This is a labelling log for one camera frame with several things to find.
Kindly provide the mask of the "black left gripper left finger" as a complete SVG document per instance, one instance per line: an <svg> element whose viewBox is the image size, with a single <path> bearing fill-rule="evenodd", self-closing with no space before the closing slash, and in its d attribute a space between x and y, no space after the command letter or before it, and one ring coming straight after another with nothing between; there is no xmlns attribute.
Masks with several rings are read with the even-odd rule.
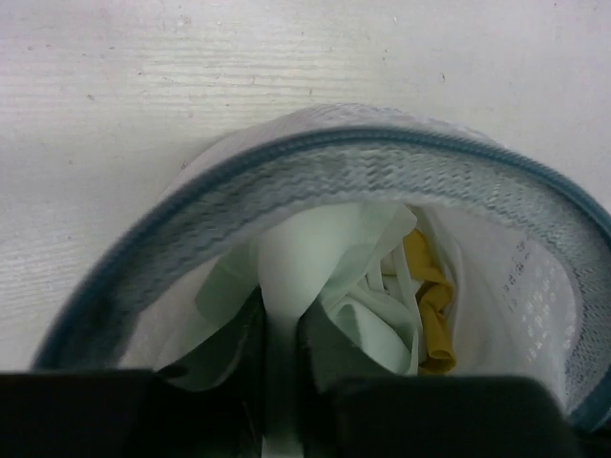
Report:
<svg viewBox="0 0 611 458"><path fill-rule="evenodd" d="M260 457L266 314L255 288L236 316L158 372L164 400L158 457Z"/></svg>

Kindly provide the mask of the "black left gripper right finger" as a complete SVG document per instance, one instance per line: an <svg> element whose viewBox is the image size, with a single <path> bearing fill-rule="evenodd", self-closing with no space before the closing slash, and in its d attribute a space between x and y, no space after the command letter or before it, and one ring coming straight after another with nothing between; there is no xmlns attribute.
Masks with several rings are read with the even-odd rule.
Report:
<svg viewBox="0 0 611 458"><path fill-rule="evenodd" d="M390 372L360 349L314 302L298 321L297 413L305 457L363 457L380 419L376 389Z"/></svg>

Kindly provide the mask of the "yellow bra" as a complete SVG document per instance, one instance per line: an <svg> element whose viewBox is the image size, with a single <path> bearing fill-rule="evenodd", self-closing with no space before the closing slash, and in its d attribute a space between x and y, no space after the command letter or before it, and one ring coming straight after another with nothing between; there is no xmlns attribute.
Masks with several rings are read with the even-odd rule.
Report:
<svg viewBox="0 0 611 458"><path fill-rule="evenodd" d="M418 229L403 238L411 278L420 283L415 294L423 325L426 356L419 364L423 375L443 375L455 368L446 308L453 301L453 285L433 257L427 237Z"/></svg>

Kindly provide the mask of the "white mesh laundry bag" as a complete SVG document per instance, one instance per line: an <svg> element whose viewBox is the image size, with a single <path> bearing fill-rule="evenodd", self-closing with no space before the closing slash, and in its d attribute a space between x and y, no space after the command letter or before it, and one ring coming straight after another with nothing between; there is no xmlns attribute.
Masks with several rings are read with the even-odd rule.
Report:
<svg viewBox="0 0 611 458"><path fill-rule="evenodd" d="M561 263L581 302L564 363L567 413L610 419L610 216L556 170L488 137L362 105L321 106L231 135L102 257L32 360L36 370L110 367L139 314L190 268L321 203L422 198L518 229Z"/></svg>

